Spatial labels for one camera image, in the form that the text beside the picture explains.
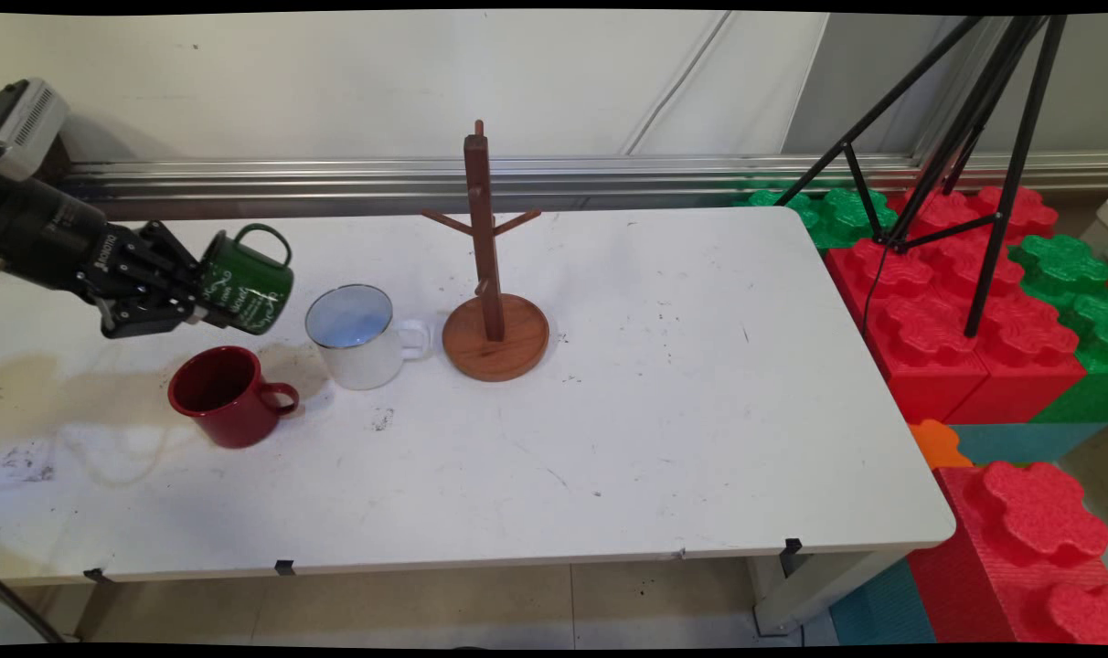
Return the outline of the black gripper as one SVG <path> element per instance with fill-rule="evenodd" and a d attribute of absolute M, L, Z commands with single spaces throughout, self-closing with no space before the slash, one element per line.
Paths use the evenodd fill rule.
<path fill-rule="evenodd" d="M 198 259 L 162 222 L 134 229 L 107 222 L 39 179 L 0 176 L 0 265 L 35 286 L 98 295 L 100 332 L 110 340 L 235 321 L 203 299 Z"/>

